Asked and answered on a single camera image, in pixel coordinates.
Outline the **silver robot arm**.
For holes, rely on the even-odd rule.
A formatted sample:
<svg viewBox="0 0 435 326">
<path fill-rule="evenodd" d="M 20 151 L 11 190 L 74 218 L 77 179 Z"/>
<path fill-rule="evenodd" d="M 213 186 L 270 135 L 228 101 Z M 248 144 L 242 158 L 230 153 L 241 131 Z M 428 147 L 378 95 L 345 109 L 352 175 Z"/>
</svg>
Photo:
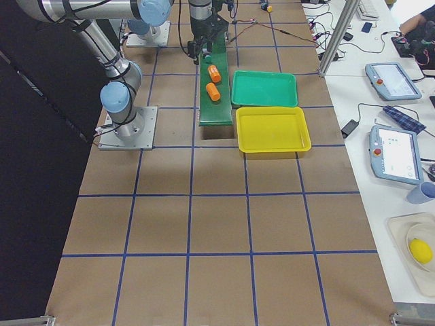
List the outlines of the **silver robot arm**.
<svg viewBox="0 0 435 326">
<path fill-rule="evenodd" d="M 50 24 L 68 22 L 104 67 L 109 83 L 101 89 L 102 105 L 112 120 L 111 133 L 124 142 L 136 139 L 145 121 L 133 102 L 141 70 L 122 57 L 97 24 L 98 19 L 129 19 L 146 30 L 163 25 L 172 1 L 19 1 L 28 16 Z"/>
<path fill-rule="evenodd" d="M 224 1 L 189 1 L 190 26 L 195 39 L 214 39 L 228 30 L 229 22 L 219 15 Z M 140 1 L 140 19 L 128 21 L 135 34 L 145 35 L 152 27 L 163 25 L 171 12 L 173 1 Z"/>
</svg>

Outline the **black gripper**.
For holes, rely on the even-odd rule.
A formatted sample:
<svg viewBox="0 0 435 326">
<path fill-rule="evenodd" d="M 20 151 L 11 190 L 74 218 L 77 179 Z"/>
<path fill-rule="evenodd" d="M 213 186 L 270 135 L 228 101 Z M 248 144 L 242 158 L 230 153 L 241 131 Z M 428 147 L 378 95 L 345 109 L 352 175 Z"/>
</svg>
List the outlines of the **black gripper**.
<svg viewBox="0 0 435 326">
<path fill-rule="evenodd" d="M 229 22 L 220 16 L 227 1 L 189 1 L 190 26 L 193 40 L 187 44 L 188 56 L 195 65 L 200 64 L 199 54 L 205 44 L 213 43 L 218 35 L 228 30 Z"/>
<path fill-rule="evenodd" d="M 222 3 L 227 7 L 229 16 L 235 18 L 237 15 L 237 2 L 235 0 L 224 0 Z"/>
</svg>

